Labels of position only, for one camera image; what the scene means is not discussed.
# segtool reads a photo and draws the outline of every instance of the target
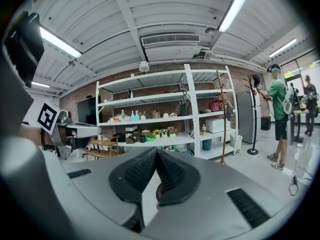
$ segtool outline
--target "teal trash bin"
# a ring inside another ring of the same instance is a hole
[[[206,139],[204,141],[202,141],[202,149],[203,150],[210,150],[211,149],[211,142],[212,142],[212,139]]]

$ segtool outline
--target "black coat rack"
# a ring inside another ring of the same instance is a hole
[[[256,138],[257,138],[257,104],[256,104],[256,96],[255,96],[255,90],[252,86],[252,78],[253,78],[253,75],[252,74],[248,74],[248,79],[244,79],[243,80],[246,80],[248,81],[249,83],[249,86],[247,85],[244,85],[245,87],[248,87],[249,88],[249,91],[247,93],[251,93],[252,94],[252,98],[253,98],[253,106],[251,106],[251,108],[254,108],[254,136],[253,136],[253,146],[252,148],[249,148],[247,150],[247,153],[250,154],[250,155],[257,155],[259,153],[259,151],[257,149],[255,149],[256,147]]]

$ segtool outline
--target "brick wall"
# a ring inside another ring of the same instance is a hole
[[[190,64],[191,69],[225,69],[223,65],[218,64],[211,64],[211,63],[191,63]],[[252,74],[253,72],[247,69],[243,69],[240,67],[234,67],[234,66],[228,66],[230,75],[232,78],[233,86],[235,89],[235,92],[242,92],[247,91],[248,88],[245,87],[245,85],[248,83],[243,78],[247,78],[248,74]],[[162,72],[162,71],[172,71],[172,70],[183,70],[184,65],[180,63],[170,63],[170,64],[160,64],[160,65],[152,65],[150,67],[149,73],[155,73],[155,72]],[[142,73],[139,72],[138,69],[132,69],[125,72],[117,73],[111,76],[107,76],[105,78],[102,78],[99,80],[100,84],[109,83],[115,80],[128,78],[131,76],[131,74],[135,74],[136,76],[141,75]],[[261,79],[261,85],[265,86],[264,79],[262,74],[258,74]],[[226,75],[223,75],[221,78],[224,78],[223,82],[225,83],[228,77]],[[213,83],[201,83],[201,84],[195,84],[196,90],[208,90],[208,89],[215,89],[215,85]],[[163,94],[165,92],[176,92],[179,91],[180,88],[178,85],[171,85],[171,86],[162,86],[162,87],[156,87],[156,88],[146,88],[141,90],[134,91],[133,95],[134,97],[140,97],[140,96],[146,96],[146,95],[156,95],[156,94]],[[96,83],[90,83],[84,87],[81,87],[72,93],[66,95],[65,97],[60,99],[59,105],[61,108],[68,110],[72,113],[72,119],[74,122],[78,122],[78,109],[77,104],[78,102],[86,100],[86,96],[92,95],[95,96],[96,94]],[[103,100],[109,100],[111,98],[111,93],[105,90],[100,89],[99,95],[101,96],[101,102]],[[127,93],[119,93],[114,95],[114,99],[118,100],[121,99],[123,96],[127,95]],[[231,93],[228,93],[226,95],[227,99],[230,100],[230,102],[234,105],[233,96]],[[213,98],[203,98],[198,100],[198,109],[204,110],[207,109],[209,106],[209,103],[211,103],[214,99]],[[267,107],[267,103],[261,98],[261,116],[268,116],[269,115],[269,109]],[[140,113],[144,113],[146,111],[146,117],[150,118],[151,110],[158,109],[160,111],[160,115],[163,116],[164,113],[176,113],[177,115],[180,114],[180,104],[177,101],[172,102],[163,102],[163,103],[153,103],[153,104],[146,104],[146,105],[138,105],[138,106],[129,106],[124,108],[115,108],[114,114],[120,114],[121,110],[124,109],[124,112],[127,115],[131,115],[132,111],[138,110]],[[191,104],[187,106],[188,112],[192,114],[192,108]],[[109,118],[112,116],[112,111],[110,108],[106,108],[102,111],[102,121],[107,122]],[[205,118],[200,119],[200,125],[205,123]],[[234,127],[235,121],[231,122],[231,126]],[[155,124],[139,124],[138,128],[139,130],[145,130],[153,128],[167,128],[169,126],[174,126],[178,129],[178,131],[182,132],[184,131],[184,122],[183,121],[174,121],[174,122],[161,122],[157,125]],[[193,128],[192,120],[190,120],[190,128]],[[113,134],[113,127],[111,126],[104,126],[102,133],[105,136],[111,136]],[[124,126],[116,126],[117,132],[124,132],[125,127]]]

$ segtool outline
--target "black shorts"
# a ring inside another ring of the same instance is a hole
[[[280,141],[287,139],[287,120],[288,115],[286,114],[281,120],[275,120],[275,140]]]

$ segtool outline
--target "potted plant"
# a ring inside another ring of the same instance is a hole
[[[152,135],[156,138],[156,139],[160,139],[160,130],[154,130]]]
[[[161,129],[161,138],[168,138],[168,129]]]
[[[170,138],[175,138],[177,129],[174,128],[173,126],[170,126],[170,127],[168,127],[168,132],[169,132]]]

